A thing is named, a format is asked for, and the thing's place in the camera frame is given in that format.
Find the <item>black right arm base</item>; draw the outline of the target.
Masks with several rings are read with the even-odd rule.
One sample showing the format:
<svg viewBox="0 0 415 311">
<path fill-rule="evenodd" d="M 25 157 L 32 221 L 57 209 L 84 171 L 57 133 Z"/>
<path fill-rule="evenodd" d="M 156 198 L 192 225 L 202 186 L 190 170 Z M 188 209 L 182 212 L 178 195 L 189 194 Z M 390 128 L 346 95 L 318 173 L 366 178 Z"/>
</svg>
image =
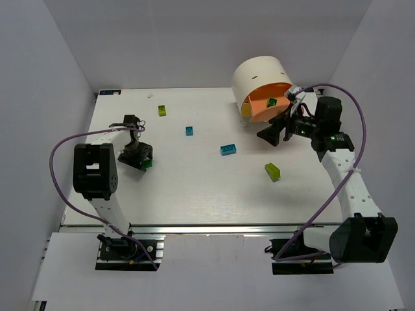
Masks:
<svg viewBox="0 0 415 311">
<path fill-rule="evenodd" d="M 278 276 L 332 275 L 335 265 L 331 255 L 307 247 L 300 235 L 278 258 L 276 255 L 296 233 L 294 231 L 271 232 L 264 253 L 271 256 L 272 274 Z"/>
</svg>

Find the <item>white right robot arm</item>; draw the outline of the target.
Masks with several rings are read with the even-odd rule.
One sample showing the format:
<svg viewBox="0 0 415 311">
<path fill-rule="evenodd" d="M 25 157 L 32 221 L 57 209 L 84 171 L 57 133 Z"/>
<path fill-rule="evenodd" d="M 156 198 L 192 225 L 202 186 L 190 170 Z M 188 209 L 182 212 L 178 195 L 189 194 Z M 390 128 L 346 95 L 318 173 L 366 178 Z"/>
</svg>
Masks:
<svg viewBox="0 0 415 311">
<path fill-rule="evenodd" d="M 341 101 L 335 97 L 320 97 L 314 115 L 305 116 L 307 108 L 302 100 L 292 95 L 289 100 L 288 108 L 257 135 L 274 146 L 280 141 L 280 132 L 285 133 L 284 141 L 293 135 L 311 140 L 311 147 L 335 189 L 323 206 L 337 199 L 342 223 L 335 228 L 318 227 L 313 224 L 316 216 L 312 216 L 274 254 L 274 260 L 283 260 L 286 250 L 301 240 L 304 246 L 331 255 L 339 264 L 384 262 L 398 224 L 395 218 L 381 212 L 364 184 L 358 169 L 362 155 L 355 154 L 349 135 L 340 131 Z"/>
</svg>

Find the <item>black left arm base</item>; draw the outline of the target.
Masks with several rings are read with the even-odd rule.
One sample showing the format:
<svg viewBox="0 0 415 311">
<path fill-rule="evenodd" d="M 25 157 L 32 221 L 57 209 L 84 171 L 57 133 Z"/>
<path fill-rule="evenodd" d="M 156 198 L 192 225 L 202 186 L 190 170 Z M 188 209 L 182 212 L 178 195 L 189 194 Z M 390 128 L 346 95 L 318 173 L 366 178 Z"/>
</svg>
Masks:
<svg viewBox="0 0 415 311">
<path fill-rule="evenodd" d="M 97 236 L 99 248 L 95 269 L 97 271 L 156 271 L 145 252 L 159 268 L 163 257 L 164 238 L 139 235 L 143 247 L 126 238 Z"/>
</svg>

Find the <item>small dark green lego brick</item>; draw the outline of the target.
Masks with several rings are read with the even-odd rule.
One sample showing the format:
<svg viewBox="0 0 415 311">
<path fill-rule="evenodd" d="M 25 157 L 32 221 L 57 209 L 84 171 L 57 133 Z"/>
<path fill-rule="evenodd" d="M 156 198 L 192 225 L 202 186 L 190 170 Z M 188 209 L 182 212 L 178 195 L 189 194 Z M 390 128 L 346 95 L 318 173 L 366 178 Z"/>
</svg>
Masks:
<svg viewBox="0 0 415 311">
<path fill-rule="evenodd" d="M 276 98 L 269 98 L 269 102 L 272 106 L 275 106 L 278 102 L 278 100 Z"/>
</svg>

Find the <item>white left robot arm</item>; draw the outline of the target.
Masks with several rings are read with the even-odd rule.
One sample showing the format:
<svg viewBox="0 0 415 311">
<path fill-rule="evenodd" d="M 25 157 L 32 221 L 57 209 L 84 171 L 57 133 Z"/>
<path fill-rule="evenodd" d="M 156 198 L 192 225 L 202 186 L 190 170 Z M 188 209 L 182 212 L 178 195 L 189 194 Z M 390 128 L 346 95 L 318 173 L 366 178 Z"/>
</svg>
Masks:
<svg viewBox="0 0 415 311">
<path fill-rule="evenodd" d="M 139 141 L 145 123 L 135 115 L 125 115 L 122 123 L 90 143 L 74 148 L 73 187 L 104 220 L 104 236 L 122 238 L 130 230 L 119 205 L 117 162 L 146 171 L 143 164 L 152 159 L 153 148 Z"/>
</svg>

